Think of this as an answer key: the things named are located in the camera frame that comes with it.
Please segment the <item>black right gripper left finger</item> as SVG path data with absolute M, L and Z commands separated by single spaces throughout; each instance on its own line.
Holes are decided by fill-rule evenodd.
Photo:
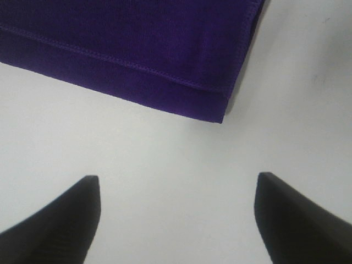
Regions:
M 101 215 L 99 179 L 88 175 L 1 232 L 1 263 L 84 263 Z

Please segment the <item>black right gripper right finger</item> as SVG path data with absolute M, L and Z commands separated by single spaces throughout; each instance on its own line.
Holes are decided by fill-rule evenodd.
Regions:
M 351 224 L 273 173 L 258 175 L 254 215 L 273 263 L 351 263 Z

